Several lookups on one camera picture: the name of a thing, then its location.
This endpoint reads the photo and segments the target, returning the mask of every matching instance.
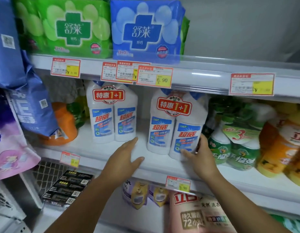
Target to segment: hand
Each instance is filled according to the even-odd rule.
[[[185,149],[181,153],[188,158],[193,166],[194,172],[206,183],[212,178],[220,176],[214,156],[208,147],[207,138],[201,134],[201,145],[197,154],[192,154]]]
[[[106,178],[115,187],[120,186],[128,178],[130,178],[140,164],[144,161],[145,157],[139,157],[131,162],[131,153],[134,148],[138,137],[133,140],[125,142],[121,145],[110,158],[108,159],[100,176]]]

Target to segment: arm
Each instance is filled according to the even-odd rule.
[[[186,150],[181,152],[191,161],[195,173],[209,186],[238,233],[291,233],[221,175],[204,135],[201,135],[197,155]]]
[[[45,233],[93,233],[97,221],[113,191],[130,178],[144,157],[131,162],[138,138],[124,143],[110,156],[100,176],[90,182],[73,204]]]

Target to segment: right hand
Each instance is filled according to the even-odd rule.
[[[210,181],[212,178],[221,176],[214,156],[208,147],[207,138],[201,134],[201,145],[197,154],[192,154],[185,149],[181,150],[181,153],[187,157],[189,162],[193,166],[194,172],[205,182]]]

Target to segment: qr code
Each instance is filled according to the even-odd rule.
[[[1,40],[3,47],[15,49],[14,38],[12,36],[1,34]]]
[[[71,196],[73,196],[73,197],[78,197],[80,193],[81,193],[80,191],[76,191],[76,190],[75,190],[75,191],[72,193]]]
[[[48,103],[46,99],[39,101],[41,109],[48,107]]]
[[[85,180],[85,179],[83,179],[82,182],[81,182],[82,185],[86,185],[88,183],[89,183],[89,180]]]
[[[75,201],[74,198],[69,198],[69,199],[66,201],[66,203],[67,203],[67,204],[72,204],[74,201]]]

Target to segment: orange bottle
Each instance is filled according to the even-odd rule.
[[[44,145],[63,145],[74,140],[78,135],[75,127],[75,118],[68,112],[66,104],[53,102],[52,108],[59,124],[59,129],[50,137],[40,135],[41,143]]]
[[[292,165],[292,168],[288,174],[288,178],[300,186],[300,160]]]
[[[259,161],[257,170],[264,176],[275,177],[285,169],[299,149],[300,111],[287,118],[274,143]]]
[[[260,153],[263,156],[266,150],[273,144],[275,138],[279,133],[279,129],[285,123],[290,114],[294,114],[298,111],[297,104],[280,102],[274,107],[277,112],[277,116],[267,121],[259,135],[260,141]]]

